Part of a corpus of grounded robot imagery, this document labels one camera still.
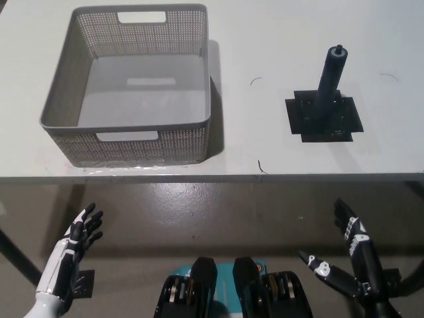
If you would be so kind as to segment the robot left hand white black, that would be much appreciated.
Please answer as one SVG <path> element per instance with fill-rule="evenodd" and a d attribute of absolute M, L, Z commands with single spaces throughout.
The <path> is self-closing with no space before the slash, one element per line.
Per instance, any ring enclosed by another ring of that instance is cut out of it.
<path fill-rule="evenodd" d="M 79 264 L 91 245 L 103 236 L 102 211 L 90 203 L 70 223 L 56 243 L 46 263 L 37 292 L 47 293 L 67 301 L 74 292 Z"/>

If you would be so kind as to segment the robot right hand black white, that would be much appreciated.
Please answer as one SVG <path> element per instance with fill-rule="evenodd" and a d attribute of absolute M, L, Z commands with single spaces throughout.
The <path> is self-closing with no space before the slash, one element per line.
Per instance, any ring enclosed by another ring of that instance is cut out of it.
<path fill-rule="evenodd" d="M 354 274 L 302 250 L 299 257 L 324 284 L 357 299 L 361 305 L 387 303 L 389 293 L 382 264 L 360 217 L 341 198 L 334 203 L 334 215 L 335 225 L 348 247 Z"/>

